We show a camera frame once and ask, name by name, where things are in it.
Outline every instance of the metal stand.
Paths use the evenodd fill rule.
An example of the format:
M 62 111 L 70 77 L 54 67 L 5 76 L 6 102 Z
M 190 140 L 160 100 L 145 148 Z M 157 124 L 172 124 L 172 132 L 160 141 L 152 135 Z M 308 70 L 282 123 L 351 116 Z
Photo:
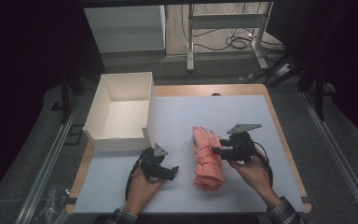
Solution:
M 259 28 L 252 49 L 262 70 L 269 67 L 260 49 L 261 39 L 266 29 L 271 2 L 263 14 L 238 14 L 238 15 L 193 15 L 193 5 L 188 5 L 188 40 L 187 40 L 187 71 L 194 71 L 193 30 L 196 29 L 231 29 L 231 28 Z

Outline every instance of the plaid sleeve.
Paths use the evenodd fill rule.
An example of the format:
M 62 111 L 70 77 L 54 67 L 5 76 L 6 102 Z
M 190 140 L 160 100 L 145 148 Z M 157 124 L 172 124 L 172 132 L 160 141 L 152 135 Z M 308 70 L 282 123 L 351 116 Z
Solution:
M 267 211 L 267 216 L 271 219 L 272 223 L 282 224 L 306 224 L 307 222 L 302 219 L 295 208 L 287 201 L 285 197 L 281 197 L 282 203 Z
M 107 220 L 106 224 L 133 224 L 137 216 L 127 213 L 123 209 L 116 209 L 115 212 Z

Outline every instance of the black cable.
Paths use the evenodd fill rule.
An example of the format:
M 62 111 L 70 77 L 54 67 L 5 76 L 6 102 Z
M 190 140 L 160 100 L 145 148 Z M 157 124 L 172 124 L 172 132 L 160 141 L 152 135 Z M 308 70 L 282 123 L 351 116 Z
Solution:
M 243 11 L 246 10 L 247 6 L 246 4 L 243 5 L 243 8 L 242 8 L 242 13 Z M 182 31 L 183 31 L 183 35 L 185 36 L 185 39 L 186 41 L 188 42 L 188 39 L 187 39 L 187 36 L 186 36 L 186 32 L 185 32 L 185 26 L 184 26 L 184 22 L 183 22 L 183 5 L 181 5 L 181 21 L 182 21 Z M 203 34 L 199 34 L 199 35 L 193 35 L 194 37 L 197 37 L 197 36 L 200 36 L 200 35 L 206 35 L 206 34 L 209 34 L 209 33 L 212 33 L 212 32 L 215 32 L 215 31 L 218 31 L 220 29 L 214 29 L 212 31 L 208 31 L 206 33 L 203 33 Z M 206 48 L 206 49 L 209 49 L 209 50 L 214 50 L 214 51 L 219 51 L 219 50 L 223 50 L 223 49 L 227 49 L 229 47 L 232 47 L 234 49 L 246 49 L 251 43 L 252 43 L 252 39 L 249 39 L 249 38 L 246 38 L 246 37 L 241 37 L 241 36 L 235 36 L 236 34 L 236 31 L 237 29 L 235 29 L 234 33 L 232 33 L 232 35 L 230 37 L 228 37 L 226 39 L 226 46 L 221 48 L 221 49 L 212 49 L 212 48 L 209 48 L 209 47 L 206 47 L 204 45 L 201 45 L 201 44 L 193 44 L 194 46 L 199 46 L 199 47 L 203 47 L 203 48 Z M 236 44 L 238 43 L 242 43 L 244 44 L 244 46 L 242 47 L 239 47 L 239 46 L 236 46 Z
M 237 5 L 231 10 L 231 14 L 234 12 L 235 8 L 237 8 L 239 5 L 239 3 L 237 3 Z
M 260 5 L 261 5 L 261 2 L 258 2 L 258 8 L 257 8 L 257 12 L 258 13 L 258 9 L 260 9 Z
M 264 147 L 261 146 L 261 145 L 260 145 L 259 143 L 257 143 L 257 142 L 254 142 L 254 144 L 257 144 L 258 146 L 260 146 L 261 148 L 263 148 L 264 155 L 266 155 L 266 159 L 267 159 L 267 161 L 269 161 L 269 156 L 267 156 L 267 152 L 266 152 L 266 150 L 264 149 Z
M 270 43 L 270 42 L 266 42 L 266 41 L 263 41 L 263 40 L 261 42 L 263 42 L 265 44 L 270 44 L 270 45 L 283 45 L 283 44 L 279 44 L 279 43 Z
M 269 60 L 269 61 L 272 62 L 272 63 L 277 63 L 279 60 L 278 60 L 278 61 L 274 61 L 274 60 L 272 60 L 272 59 L 269 58 L 269 54 L 273 54 L 273 53 L 284 54 L 285 52 L 267 52 L 267 53 L 266 53 L 266 59 L 267 59 L 267 60 Z
M 272 173 L 272 168 L 269 165 L 269 161 L 267 161 L 258 151 L 255 152 L 255 156 L 263 162 L 269 177 L 269 184 L 272 186 L 274 182 L 274 175 Z
M 262 50 L 264 50 L 265 52 L 271 52 L 271 53 L 285 53 L 285 52 L 288 52 L 288 50 L 286 49 L 270 49 L 270 48 L 267 48 L 263 45 L 260 45 L 260 48 Z
M 142 151 L 141 156 L 139 156 L 138 160 L 136 160 L 135 164 L 133 164 L 132 169 L 130 171 L 129 179 L 127 180 L 127 185 L 126 185 L 126 192 L 124 194 L 124 196 L 126 197 L 126 201 L 129 198 L 129 192 L 130 192 L 130 186 L 132 183 L 133 174 L 135 173 L 136 169 L 138 169 L 138 166 L 140 165 L 141 162 L 141 158 L 144 156 L 144 154 L 145 151 Z
M 277 68 L 280 64 L 282 64 L 283 60 L 285 60 L 285 59 L 287 58 L 287 56 L 288 56 L 287 53 L 283 54 L 283 56 L 271 67 L 270 71 L 271 71 L 271 72 L 274 72 L 274 71 L 276 70 L 276 68 Z M 264 79 L 264 82 L 263 82 L 264 85 L 267 85 L 267 82 L 269 81 L 269 75 L 270 75 L 270 73 L 268 73 L 268 74 L 266 75 L 266 79 Z
M 205 4 L 205 10 L 206 10 L 206 12 L 208 12 L 208 14 L 211 14 L 211 13 L 209 13 L 208 8 L 206 8 L 206 4 Z
M 275 71 L 276 67 L 281 64 L 281 62 L 287 57 L 287 54 L 284 54 L 274 65 L 272 65 L 272 67 L 270 67 L 269 70 L 265 71 L 264 73 L 257 75 L 255 77 L 250 78 L 249 80 L 247 80 L 246 82 L 244 82 L 243 84 L 247 84 L 250 83 L 262 76 L 266 76 L 266 79 L 264 80 L 263 83 L 267 83 L 268 79 L 269 79 L 269 75 L 270 73 L 272 73 L 273 71 Z

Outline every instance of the wrist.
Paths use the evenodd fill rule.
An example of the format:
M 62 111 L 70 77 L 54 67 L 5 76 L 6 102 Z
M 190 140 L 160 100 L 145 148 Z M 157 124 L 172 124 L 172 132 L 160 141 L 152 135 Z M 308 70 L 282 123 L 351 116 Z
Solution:
M 257 193 L 261 199 L 263 199 L 268 209 L 274 209 L 282 203 L 282 200 L 279 198 L 273 188 L 258 190 Z
M 142 206 L 135 203 L 126 202 L 126 204 L 124 204 L 123 210 L 127 213 L 138 216 L 139 213 L 141 213 Z

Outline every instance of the open cardboard box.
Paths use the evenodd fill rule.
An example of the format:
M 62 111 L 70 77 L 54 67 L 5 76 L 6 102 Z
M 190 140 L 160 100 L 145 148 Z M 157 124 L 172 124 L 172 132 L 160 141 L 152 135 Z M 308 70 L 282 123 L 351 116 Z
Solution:
M 155 97 L 152 73 L 101 75 L 83 131 L 99 151 L 150 147 Z

